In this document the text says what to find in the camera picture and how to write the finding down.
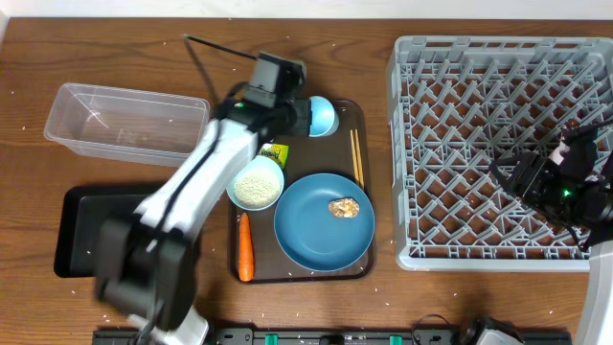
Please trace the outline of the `light blue plastic cup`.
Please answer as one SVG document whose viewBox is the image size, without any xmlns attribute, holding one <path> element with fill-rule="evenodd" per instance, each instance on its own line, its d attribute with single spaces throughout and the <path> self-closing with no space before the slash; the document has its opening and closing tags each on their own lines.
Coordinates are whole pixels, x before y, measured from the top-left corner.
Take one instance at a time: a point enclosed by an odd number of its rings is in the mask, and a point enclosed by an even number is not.
<svg viewBox="0 0 613 345">
<path fill-rule="evenodd" d="M 339 117 L 331 101 L 321 96 L 311 96 L 309 103 L 312 115 L 309 136 L 331 136 L 339 126 Z"/>
</svg>

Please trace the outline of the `foil snack wrapper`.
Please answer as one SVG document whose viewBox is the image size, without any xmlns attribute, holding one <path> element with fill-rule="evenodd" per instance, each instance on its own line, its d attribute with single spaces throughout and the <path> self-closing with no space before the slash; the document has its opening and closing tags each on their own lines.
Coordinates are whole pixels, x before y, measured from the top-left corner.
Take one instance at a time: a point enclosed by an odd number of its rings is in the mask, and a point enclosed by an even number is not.
<svg viewBox="0 0 613 345">
<path fill-rule="evenodd" d="M 289 146 L 282 144 L 263 144 L 259 155 L 272 159 L 281 169 L 285 168 Z"/>
</svg>

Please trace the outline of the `light blue rice bowl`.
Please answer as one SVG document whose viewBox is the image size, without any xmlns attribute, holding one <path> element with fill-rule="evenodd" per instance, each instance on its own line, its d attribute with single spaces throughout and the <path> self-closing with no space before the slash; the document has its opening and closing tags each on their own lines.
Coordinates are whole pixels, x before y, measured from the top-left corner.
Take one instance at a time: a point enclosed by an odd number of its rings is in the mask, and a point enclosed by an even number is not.
<svg viewBox="0 0 613 345">
<path fill-rule="evenodd" d="M 272 206 L 284 190 L 284 173 L 272 159 L 258 155 L 230 182 L 226 193 L 231 201 L 247 211 Z"/>
</svg>

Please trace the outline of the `orange carrot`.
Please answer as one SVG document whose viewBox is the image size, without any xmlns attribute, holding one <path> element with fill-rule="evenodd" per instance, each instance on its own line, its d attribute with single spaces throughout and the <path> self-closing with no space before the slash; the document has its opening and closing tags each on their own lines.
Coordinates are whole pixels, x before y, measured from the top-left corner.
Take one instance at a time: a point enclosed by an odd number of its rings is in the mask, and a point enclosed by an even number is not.
<svg viewBox="0 0 613 345">
<path fill-rule="evenodd" d="M 238 276 L 242 282 L 250 282 L 255 275 L 255 259 L 250 220 L 242 213 L 238 223 Z"/>
</svg>

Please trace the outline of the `pink plastic cup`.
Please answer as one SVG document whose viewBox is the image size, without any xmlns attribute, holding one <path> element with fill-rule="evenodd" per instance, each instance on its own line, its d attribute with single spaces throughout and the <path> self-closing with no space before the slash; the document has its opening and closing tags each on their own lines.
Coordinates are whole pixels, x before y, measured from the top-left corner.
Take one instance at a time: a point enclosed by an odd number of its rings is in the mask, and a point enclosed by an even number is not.
<svg viewBox="0 0 613 345">
<path fill-rule="evenodd" d="M 564 142 L 560 141 L 558 146 L 552 151 L 548 158 L 555 164 L 560 165 L 569 151 L 570 148 Z"/>
</svg>

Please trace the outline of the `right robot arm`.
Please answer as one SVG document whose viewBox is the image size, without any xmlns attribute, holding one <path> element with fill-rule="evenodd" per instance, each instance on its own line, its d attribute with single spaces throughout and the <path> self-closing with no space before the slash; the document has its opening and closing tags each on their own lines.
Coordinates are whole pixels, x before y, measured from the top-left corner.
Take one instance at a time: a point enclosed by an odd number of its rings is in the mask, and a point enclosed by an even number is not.
<svg viewBox="0 0 613 345">
<path fill-rule="evenodd" d="M 578 344 L 612 342 L 612 159 L 598 178 L 588 176 L 598 158 L 596 139 L 610 120 L 565 127 L 547 157 L 533 151 L 491 161 L 502 189 L 570 233 L 590 253 L 589 283 L 577 332 Z"/>
</svg>

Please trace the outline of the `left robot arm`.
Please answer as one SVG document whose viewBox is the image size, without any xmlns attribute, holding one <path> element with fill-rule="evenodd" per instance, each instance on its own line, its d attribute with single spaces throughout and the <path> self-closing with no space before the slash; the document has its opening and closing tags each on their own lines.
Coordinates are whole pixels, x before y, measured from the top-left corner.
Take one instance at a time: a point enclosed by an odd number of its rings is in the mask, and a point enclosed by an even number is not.
<svg viewBox="0 0 613 345">
<path fill-rule="evenodd" d="M 102 224 L 95 261 L 98 300 L 143 323 L 133 344 L 201 344 L 208 322 L 193 305 L 200 232 L 226 187 L 278 136 L 309 133 L 299 60 L 261 53 L 251 79 L 216 105 L 196 148 L 131 216 Z"/>
</svg>

